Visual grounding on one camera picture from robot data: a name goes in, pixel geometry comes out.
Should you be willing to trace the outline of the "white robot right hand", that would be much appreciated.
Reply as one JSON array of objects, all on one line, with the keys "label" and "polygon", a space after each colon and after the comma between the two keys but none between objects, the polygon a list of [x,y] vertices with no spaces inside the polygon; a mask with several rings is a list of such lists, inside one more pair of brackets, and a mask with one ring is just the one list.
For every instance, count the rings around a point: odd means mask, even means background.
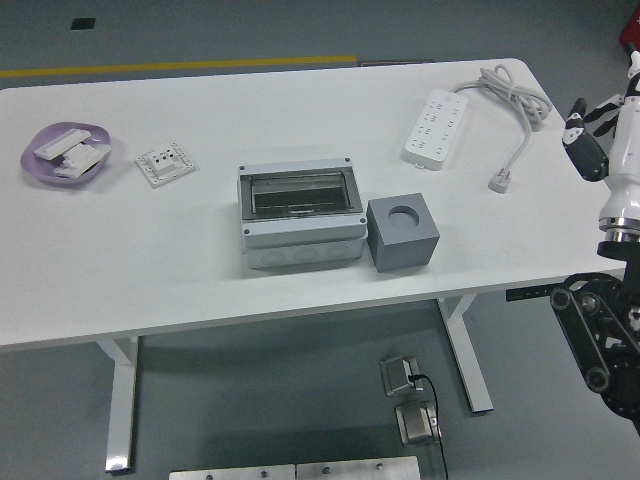
[{"label": "white robot right hand", "polygon": [[639,228],[639,52],[630,47],[626,92],[587,110],[576,100],[566,119],[562,144],[586,181],[604,181],[610,196],[599,228]]}]

